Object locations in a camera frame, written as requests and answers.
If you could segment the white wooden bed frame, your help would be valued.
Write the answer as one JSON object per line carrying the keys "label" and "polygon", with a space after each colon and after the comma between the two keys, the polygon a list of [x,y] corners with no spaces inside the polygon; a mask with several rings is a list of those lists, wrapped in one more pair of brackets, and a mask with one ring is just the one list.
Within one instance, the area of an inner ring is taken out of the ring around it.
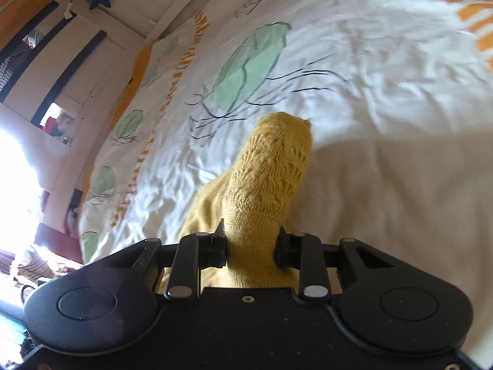
{"label": "white wooden bed frame", "polygon": [[155,42],[170,25],[201,6],[197,0],[110,0],[111,8],[89,9],[88,0],[74,0],[81,18],[105,31],[105,40],[95,49],[71,87],[86,93],[69,132],[68,154],[48,197],[43,224],[65,231],[65,219],[76,189],[82,187],[95,156],[109,134],[112,114],[141,49]]}

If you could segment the white shelf unit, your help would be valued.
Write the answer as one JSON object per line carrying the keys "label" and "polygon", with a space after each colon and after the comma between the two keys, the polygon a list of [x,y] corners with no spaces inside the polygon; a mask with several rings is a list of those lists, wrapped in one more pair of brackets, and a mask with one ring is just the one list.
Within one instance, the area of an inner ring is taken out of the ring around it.
{"label": "white shelf unit", "polygon": [[1,91],[1,129],[26,147],[93,146],[114,99],[101,94],[127,50],[83,13],[50,2],[17,36],[35,45]]}

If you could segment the mustard yellow knit sweater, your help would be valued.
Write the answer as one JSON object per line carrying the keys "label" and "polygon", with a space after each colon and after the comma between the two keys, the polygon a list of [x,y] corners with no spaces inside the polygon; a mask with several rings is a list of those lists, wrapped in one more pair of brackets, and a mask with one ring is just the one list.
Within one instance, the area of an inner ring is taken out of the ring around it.
{"label": "mustard yellow knit sweater", "polygon": [[202,271],[202,286],[297,287],[274,261],[277,236],[308,168],[311,124],[276,112],[260,119],[235,164],[195,195],[181,235],[224,225],[228,259]]}

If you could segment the white patterned duvet cover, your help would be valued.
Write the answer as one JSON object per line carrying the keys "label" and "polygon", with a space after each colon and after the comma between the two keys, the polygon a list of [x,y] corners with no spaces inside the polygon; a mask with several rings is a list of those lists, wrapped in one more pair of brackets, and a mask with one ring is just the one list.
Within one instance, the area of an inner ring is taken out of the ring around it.
{"label": "white patterned duvet cover", "polygon": [[492,0],[210,0],[138,56],[79,217],[89,263],[178,240],[259,119],[306,119],[289,228],[457,285],[492,364]]}

